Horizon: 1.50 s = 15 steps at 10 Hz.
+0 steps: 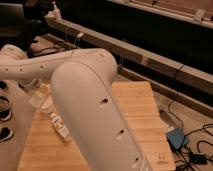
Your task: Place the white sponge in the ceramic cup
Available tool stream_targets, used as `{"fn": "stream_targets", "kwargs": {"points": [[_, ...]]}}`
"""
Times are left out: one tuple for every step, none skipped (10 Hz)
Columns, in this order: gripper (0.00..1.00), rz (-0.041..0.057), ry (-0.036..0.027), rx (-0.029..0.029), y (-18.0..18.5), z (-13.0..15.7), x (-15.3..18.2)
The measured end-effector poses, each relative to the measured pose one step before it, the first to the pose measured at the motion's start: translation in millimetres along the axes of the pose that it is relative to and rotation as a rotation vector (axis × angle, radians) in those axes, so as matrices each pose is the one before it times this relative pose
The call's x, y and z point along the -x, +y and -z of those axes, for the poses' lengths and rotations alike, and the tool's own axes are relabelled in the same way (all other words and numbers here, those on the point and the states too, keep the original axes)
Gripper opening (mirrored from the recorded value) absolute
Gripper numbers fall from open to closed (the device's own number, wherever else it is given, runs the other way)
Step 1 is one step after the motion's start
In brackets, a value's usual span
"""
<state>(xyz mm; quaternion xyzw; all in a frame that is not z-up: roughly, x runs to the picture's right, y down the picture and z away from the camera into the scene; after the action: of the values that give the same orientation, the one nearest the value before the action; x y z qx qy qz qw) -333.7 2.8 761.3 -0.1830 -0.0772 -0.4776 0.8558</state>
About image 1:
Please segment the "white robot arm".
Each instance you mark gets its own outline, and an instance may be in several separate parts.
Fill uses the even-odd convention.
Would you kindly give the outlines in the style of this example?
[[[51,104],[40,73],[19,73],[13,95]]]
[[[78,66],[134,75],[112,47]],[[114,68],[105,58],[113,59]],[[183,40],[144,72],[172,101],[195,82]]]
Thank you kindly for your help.
[[[14,45],[0,49],[0,79],[50,82],[54,106],[91,171],[154,171],[112,95],[116,74],[102,48],[35,58]]]

